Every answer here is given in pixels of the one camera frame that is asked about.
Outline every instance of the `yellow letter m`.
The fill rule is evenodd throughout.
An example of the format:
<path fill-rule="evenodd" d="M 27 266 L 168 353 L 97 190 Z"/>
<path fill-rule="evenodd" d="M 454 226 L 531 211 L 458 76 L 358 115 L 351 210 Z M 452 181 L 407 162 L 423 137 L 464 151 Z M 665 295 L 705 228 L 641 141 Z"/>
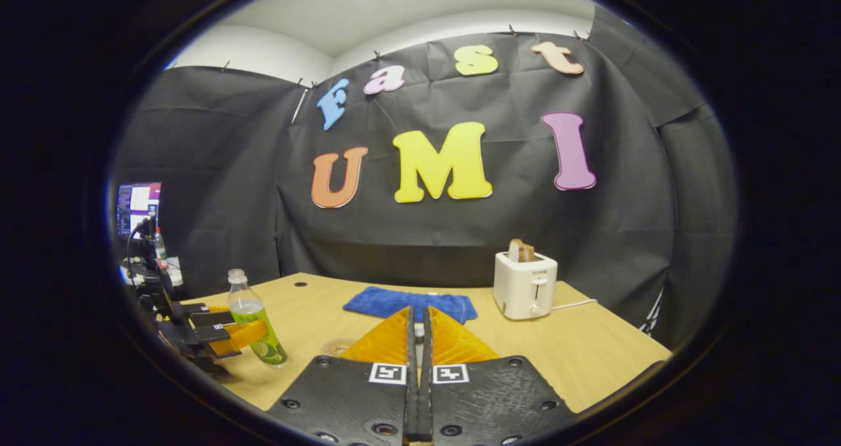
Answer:
<path fill-rule="evenodd" d="M 394 194 L 394 200 L 398 203 L 423 200 L 418 175 L 429 195 L 437 200 L 444 191 L 450 170 L 453 170 L 453 184 L 447 189 L 450 197 L 463 200 L 490 196 L 493 188 L 484 179 L 479 142 L 483 134 L 484 126 L 480 123 L 458 123 L 447 133 L 440 153 L 423 132 L 403 132 L 394 137 L 392 143 L 400 149 L 400 189 Z"/>

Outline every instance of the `white wall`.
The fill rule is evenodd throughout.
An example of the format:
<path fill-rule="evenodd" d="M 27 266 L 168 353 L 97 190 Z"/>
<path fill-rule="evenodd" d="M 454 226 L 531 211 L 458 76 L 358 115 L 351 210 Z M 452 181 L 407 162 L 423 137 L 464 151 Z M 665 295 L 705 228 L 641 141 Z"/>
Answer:
<path fill-rule="evenodd" d="M 225 66 L 302 84 L 330 77 L 333 57 L 297 39 L 241 25 L 217 25 L 198 36 L 174 66 Z"/>
<path fill-rule="evenodd" d="M 545 32 L 559 35 L 587 35 L 593 25 L 591 18 L 579 18 L 555 12 L 528 11 L 522 9 L 491 9 L 472 11 L 427 19 L 403 29 L 385 33 L 375 39 L 357 45 L 342 56 L 336 57 L 330 67 L 332 77 L 348 68 L 367 62 L 375 57 L 373 51 L 381 54 L 398 51 L 411 45 L 430 40 L 444 39 L 469 33 L 508 32 L 508 24 L 517 32 Z"/>

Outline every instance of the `green bottle label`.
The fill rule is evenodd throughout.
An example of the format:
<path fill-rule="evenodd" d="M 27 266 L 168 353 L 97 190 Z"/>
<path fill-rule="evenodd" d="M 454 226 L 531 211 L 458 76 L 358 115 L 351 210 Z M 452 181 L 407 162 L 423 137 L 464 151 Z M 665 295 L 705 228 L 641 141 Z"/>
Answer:
<path fill-rule="evenodd" d="M 235 313 L 233 311 L 231 314 L 234 316 L 234 321 L 237 323 L 250 323 L 250 321 L 264 320 L 265 326 L 268 327 L 268 331 L 262 336 L 262 338 L 253 342 L 252 350 L 264 363 L 269 363 L 270 365 L 281 365 L 281 363 L 286 362 L 288 356 L 286 356 L 286 351 L 283 350 L 283 347 L 280 345 L 280 341 L 277 340 L 277 335 L 275 335 L 274 328 L 271 327 L 271 323 L 268 321 L 268 316 L 265 315 L 265 308 L 256 313 L 249 313 L 247 315 Z"/>

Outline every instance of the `blue towel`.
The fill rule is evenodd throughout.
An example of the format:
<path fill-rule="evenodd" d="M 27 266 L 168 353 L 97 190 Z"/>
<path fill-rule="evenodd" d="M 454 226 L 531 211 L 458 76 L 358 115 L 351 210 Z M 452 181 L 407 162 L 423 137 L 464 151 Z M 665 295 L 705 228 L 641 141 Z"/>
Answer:
<path fill-rule="evenodd" d="M 423 307 L 427 305 L 441 309 L 461 324 L 477 317 L 476 309 L 466 296 L 409 294 L 379 287 L 366 288 L 354 296 L 343 308 L 346 311 L 388 318 L 409 305 L 415 308 L 415 323 L 423 321 Z"/>

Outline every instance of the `green drink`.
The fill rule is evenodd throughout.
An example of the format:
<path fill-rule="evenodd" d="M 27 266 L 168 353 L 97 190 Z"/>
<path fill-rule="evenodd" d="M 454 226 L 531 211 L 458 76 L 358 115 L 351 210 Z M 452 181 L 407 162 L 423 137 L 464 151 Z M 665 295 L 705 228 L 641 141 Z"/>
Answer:
<path fill-rule="evenodd" d="M 250 323 L 250 321 L 264 320 L 268 331 L 253 342 L 252 350 L 265 365 L 273 368 L 283 368 L 289 357 L 277 340 L 277 335 L 268 316 L 265 314 L 262 300 L 258 294 L 248 286 L 248 279 L 240 269 L 233 269 L 228 272 L 228 281 L 231 282 L 231 294 L 228 295 L 228 306 L 231 314 L 237 323 Z"/>

